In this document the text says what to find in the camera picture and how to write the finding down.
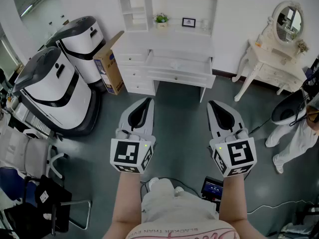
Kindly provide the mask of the white black robot head shell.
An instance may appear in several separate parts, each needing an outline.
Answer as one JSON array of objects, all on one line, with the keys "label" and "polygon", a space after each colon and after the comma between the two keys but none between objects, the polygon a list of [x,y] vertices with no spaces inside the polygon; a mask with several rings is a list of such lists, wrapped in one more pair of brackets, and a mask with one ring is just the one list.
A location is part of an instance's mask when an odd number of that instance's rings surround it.
[{"label": "white black robot head shell", "polygon": [[298,90],[280,101],[271,113],[271,122],[276,125],[292,125],[306,116],[307,97]]}]

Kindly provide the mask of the brown cardboard box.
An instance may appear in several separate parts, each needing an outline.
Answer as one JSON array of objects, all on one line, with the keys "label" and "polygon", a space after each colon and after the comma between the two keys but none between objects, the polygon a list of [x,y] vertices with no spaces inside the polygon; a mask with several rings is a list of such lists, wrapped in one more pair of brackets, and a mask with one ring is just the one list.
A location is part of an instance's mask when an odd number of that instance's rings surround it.
[{"label": "brown cardboard box", "polygon": [[122,87],[124,86],[124,81],[111,48],[123,35],[123,33],[124,31],[120,31],[118,34],[116,34],[93,56],[93,60],[100,72],[107,91],[114,95],[117,95],[121,91]]}]

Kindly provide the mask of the dried flower bunch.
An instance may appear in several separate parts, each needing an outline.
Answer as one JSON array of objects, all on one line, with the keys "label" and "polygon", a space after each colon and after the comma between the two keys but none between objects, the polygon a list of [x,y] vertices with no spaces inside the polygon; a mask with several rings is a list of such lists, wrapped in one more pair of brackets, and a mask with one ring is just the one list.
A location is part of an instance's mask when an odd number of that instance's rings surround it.
[{"label": "dried flower bunch", "polygon": [[297,54],[304,54],[309,51],[309,47],[302,39],[296,41],[296,46],[297,46]]}]

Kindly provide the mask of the metal frame chair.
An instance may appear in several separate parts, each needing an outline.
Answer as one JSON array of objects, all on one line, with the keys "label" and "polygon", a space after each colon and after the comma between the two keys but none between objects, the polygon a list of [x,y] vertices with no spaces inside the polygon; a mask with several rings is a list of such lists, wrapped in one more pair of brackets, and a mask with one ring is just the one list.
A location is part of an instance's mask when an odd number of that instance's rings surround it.
[{"label": "metal frame chair", "polygon": [[57,202],[56,204],[52,205],[52,212],[51,212],[51,234],[53,236],[56,235],[56,212],[57,209],[62,207],[62,206],[71,206],[71,205],[80,205],[80,204],[88,204],[88,209],[87,209],[87,219],[86,219],[86,224],[85,226],[82,226],[78,222],[76,222],[74,219],[71,217],[68,217],[68,222],[76,226],[77,228],[81,230],[87,230],[89,227],[90,223],[90,217],[91,217],[91,207],[92,207],[92,201],[90,200],[78,200],[78,201],[69,201],[69,202]]}]

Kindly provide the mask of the black bag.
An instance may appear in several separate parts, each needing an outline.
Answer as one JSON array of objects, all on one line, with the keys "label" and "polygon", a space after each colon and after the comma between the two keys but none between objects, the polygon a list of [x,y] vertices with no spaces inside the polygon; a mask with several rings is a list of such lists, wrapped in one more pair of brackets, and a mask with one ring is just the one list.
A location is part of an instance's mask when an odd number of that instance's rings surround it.
[{"label": "black bag", "polygon": [[[39,182],[34,191],[37,206],[26,202],[27,184],[34,181]],[[23,186],[22,203],[4,210],[19,239],[43,239],[51,234],[52,229],[68,232],[70,207],[62,203],[71,201],[72,194],[44,175],[39,179],[27,176]]]}]

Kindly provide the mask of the blue padded chair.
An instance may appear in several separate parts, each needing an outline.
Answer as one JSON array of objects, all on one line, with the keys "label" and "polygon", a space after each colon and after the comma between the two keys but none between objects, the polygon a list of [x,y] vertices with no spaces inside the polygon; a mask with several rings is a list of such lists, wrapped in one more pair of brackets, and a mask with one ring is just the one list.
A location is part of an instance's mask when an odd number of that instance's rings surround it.
[{"label": "blue padded chair", "polygon": [[[25,181],[15,169],[0,167],[0,188],[11,200],[22,199]],[[26,188],[26,202],[35,202],[36,185],[28,182]]]}]

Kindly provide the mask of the white and black robot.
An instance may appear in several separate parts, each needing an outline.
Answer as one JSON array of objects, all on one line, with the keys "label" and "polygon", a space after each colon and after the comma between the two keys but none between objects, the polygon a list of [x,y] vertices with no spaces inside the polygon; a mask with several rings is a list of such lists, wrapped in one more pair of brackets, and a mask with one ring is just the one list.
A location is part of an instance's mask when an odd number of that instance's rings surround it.
[{"label": "white and black robot", "polygon": [[91,89],[105,92],[105,84],[93,59],[105,44],[96,19],[84,16],[63,26],[45,46],[60,48]]},{"label": "white and black robot", "polygon": [[57,47],[37,52],[19,74],[12,93],[50,130],[64,137],[86,136],[100,107],[91,89]]}]

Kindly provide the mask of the person's left forearm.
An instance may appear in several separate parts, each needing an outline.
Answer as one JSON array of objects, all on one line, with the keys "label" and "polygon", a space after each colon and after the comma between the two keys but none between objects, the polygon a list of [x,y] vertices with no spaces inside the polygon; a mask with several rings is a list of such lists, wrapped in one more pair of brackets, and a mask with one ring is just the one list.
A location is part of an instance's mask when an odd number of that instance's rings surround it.
[{"label": "person's left forearm", "polygon": [[112,222],[102,239],[125,239],[132,229],[141,224],[141,175],[120,175]]}]

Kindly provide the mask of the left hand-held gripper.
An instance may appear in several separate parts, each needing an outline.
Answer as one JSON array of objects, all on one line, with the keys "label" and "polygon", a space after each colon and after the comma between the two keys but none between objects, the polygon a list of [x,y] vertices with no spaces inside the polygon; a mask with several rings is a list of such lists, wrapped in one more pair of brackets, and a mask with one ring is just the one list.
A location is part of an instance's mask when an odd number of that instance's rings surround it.
[{"label": "left hand-held gripper", "polygon": [[143,174],[153,154],[156,138],[155,102],[143,98],[123,111],[116,137],[111,139],[110,164],[120,172]]}]

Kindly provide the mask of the cream vanity table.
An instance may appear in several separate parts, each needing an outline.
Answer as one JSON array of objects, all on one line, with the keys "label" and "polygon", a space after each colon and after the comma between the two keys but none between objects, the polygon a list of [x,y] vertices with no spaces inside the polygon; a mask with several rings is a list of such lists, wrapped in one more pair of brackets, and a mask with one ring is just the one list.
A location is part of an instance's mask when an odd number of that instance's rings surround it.
[{"label": "cream vanity table", "polygon": [[240,79],[245,68],[250,71],[240,91],[234,97],[236,102],[241,99],[255,79],[278,87],[277,95],[280,95],[283,90],[297,91],[307,79],[302,68],[276,53],[256,46],[255,41],[251,39],[248,40],[248,48],[239,63],[237,75],[232,78],[232,82],[235,83]]}]

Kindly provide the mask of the white desk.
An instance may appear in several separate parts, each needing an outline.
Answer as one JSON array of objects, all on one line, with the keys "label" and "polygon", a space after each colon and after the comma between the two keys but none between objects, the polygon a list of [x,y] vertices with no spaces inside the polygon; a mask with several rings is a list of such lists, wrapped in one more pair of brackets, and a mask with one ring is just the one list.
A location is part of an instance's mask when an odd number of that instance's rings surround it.
[{"label": "white desk", "polygon": [[[187,34],[174,31],[146,31],[146,32],[125,32],[112,46],[112,51],[120,53],[142,53],[151,50],[161,49],[166,51],[182,51],[207,55],[213,58],[213,45],[210,37]],[[146,71],[146,63],[138,66]],[[161,81],[146,79],[123,79],[129,81],[152,81],[155,94]],[[200,88],[200,100],[203,99],[208,88]]]}]

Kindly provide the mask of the green potted plant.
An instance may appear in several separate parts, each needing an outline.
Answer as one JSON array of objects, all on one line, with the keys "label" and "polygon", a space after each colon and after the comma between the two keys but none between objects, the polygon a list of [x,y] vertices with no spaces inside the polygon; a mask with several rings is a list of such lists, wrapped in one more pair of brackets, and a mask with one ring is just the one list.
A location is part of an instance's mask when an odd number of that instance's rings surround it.
[{"label": "green potted plant", "polygon": [[155,25],[157,29],[165,29],[168,27],[169,18],[164,13],[158,13],[153,16]]}]

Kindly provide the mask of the small white desk drawer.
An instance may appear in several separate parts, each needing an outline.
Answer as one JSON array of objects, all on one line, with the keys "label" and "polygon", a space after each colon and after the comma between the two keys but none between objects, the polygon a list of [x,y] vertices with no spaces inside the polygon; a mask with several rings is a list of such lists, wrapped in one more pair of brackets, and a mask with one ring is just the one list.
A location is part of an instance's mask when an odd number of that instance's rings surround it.
[{"label": "small white desk drawer", "polygon": [[133,65],[133,66],[140,66],[144,65],[147,57],[148,52],[142,53],[120,53],[114,52],[117,64],[119,65]]},{"label": "small white desk drawer", "polygon": [[146,71],[138,66],[119,65],[119,71],[123,79],[146,79]]},{"label": "small white desk drawer", "polygon": [[154,85],[152,81],[124,81],[129,93],[155,96]]}]

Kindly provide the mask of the black picture frame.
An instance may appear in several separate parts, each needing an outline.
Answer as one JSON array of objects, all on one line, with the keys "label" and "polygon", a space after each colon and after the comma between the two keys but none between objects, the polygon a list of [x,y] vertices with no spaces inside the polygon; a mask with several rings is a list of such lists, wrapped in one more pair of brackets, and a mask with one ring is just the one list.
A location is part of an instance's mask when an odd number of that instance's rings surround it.
[{"label": "black picture frame", "polygon": [[196,19],[184,17],[182,19],[182,27],[195,28],[196,27]]}]

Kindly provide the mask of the white slatted appliance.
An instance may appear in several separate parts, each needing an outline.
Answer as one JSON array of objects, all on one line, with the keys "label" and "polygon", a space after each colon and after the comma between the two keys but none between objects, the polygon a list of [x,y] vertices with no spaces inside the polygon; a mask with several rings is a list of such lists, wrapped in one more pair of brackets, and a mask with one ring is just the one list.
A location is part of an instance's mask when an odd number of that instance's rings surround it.
[{"label": "white slatted appliance", "polygon": [[27,135],[38,138],[53,138],[54,132],[41,122],[24,104],[19,103],[13,111],[13,116],[27,126],[24,131]]}]

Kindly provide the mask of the grey office chair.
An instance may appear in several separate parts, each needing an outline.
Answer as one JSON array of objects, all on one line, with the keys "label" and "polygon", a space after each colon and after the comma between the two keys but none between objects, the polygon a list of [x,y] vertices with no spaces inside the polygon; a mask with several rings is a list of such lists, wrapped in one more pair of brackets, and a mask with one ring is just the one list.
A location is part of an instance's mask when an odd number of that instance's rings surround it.
[{"label": "grey office chair", "polygon": [[68,157],[66,153],[59,153],[46,139],[32,138],[9,126],[4,126],[0,132],[0,162],[25,175],[40,178],[53,171],[64,180],[54,162]]}]

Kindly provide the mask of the person's beige trousers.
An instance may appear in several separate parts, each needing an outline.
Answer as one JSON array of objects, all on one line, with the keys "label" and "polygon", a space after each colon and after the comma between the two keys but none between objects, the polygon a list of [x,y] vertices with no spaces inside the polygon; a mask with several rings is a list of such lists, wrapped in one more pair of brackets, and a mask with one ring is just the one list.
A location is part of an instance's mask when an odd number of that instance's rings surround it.
[{"label": "person's beige trousers", "polygon": [[196,223],[219,219],[216,204],[187,191],[174,195],[169,179],[160,179],[142,200],[142,223]]}]

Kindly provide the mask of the person's right forearm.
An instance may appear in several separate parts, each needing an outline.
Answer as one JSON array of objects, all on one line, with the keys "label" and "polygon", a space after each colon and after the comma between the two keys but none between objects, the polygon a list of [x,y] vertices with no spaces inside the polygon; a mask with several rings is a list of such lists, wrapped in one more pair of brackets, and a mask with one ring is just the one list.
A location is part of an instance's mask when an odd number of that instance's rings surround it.
[{"label": "person's right forearm", "polygon": [[248,221],[242,174],[224,178],[219,219],[230,224],[240,239],[267,239]]}]

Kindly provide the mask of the wide white desk drawer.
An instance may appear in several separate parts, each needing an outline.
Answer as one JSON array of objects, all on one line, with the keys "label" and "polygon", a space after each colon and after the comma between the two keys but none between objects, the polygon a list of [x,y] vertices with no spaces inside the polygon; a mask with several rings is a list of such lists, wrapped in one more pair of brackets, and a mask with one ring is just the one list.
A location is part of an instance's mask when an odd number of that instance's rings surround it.
[{"label": "wide white desk drawer", "polygon": [[[180,63],[177,70],[170,67],[173,61]],[[146,61],[147,77],[210,89],[215,80],[212,62],[213,58],[207,55],[154,49]]]}]

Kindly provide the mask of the person's left white shoe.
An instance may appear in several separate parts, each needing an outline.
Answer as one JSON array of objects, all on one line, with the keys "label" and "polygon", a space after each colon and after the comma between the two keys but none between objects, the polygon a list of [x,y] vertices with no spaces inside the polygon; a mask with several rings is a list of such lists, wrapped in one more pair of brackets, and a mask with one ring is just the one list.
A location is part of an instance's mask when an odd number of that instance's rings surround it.
[{"label": "person's left white shoe", "polygon": [[152,190],[152,186],[154,185],[154,183],[156,183],[157,181],[159,181],[160,179],[158,177],[154,177],[149,181],[149,190]]}]

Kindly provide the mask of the black screen device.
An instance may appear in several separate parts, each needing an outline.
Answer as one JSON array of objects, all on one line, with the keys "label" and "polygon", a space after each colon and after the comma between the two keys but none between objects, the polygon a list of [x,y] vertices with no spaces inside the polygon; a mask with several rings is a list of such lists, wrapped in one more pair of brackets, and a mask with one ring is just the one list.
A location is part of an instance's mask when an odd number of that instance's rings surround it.
[{"label": "black screen device", "polygon": [[208,201],[221,200],[223,182],[206,176],[201,189],[202,198]]}]

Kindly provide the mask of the black equipment stand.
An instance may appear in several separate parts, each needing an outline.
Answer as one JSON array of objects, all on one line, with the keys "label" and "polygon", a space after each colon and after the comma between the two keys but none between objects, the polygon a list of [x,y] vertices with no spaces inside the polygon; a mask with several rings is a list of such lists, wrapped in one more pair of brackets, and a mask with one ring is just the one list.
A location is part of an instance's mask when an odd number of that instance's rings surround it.
[{"label": "black equipment stand", "polygon": [[306,80],[303,83],[303,90],[312,100],[319,93],[319,57],[317,57],[311,67],[305,71]]}]

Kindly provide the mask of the person's white pink print shirt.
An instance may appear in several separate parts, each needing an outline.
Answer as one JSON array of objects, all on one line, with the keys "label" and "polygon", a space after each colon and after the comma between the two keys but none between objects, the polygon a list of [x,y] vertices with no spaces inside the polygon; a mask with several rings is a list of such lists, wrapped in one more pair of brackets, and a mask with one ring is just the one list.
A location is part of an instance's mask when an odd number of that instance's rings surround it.
[{"label": "person's white pink print shirt", "polygon": [[240,239],[240,236],[230,224],[208,220],[196,223],[143,223],[133,228],[126,239]]}]

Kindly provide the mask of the white hutch shelf unit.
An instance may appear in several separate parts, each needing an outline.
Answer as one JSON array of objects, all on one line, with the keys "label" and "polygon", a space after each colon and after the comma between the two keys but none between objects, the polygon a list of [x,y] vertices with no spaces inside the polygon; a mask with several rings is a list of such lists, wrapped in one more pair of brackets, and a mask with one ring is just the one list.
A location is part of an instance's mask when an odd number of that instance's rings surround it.
[{"label": "white hutch shelf unit", "polygon": [[[153,16],[168,16],[168,29],[197,35],[211,36],[218,0],[118,0],[126,31],[156,29]],[[182,27],[182,19],[196,19],[196,27]],[[201,21],[209,20],[209,30],[202,31]]]}]

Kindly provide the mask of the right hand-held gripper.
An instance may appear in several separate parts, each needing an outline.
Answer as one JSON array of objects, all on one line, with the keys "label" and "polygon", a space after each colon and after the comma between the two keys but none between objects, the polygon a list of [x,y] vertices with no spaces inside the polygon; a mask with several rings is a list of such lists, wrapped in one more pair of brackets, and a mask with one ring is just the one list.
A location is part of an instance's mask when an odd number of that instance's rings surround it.
[{"label": "right hand-held gripper", "polygon": [[257,163],[255,142],[243,129],[241,115],[231,106],[210,100],[207,103],[209,129],[213,139],[234,133],[223,140],[210,140],[212,159],[223,177],[232,177],[250,172]]}]

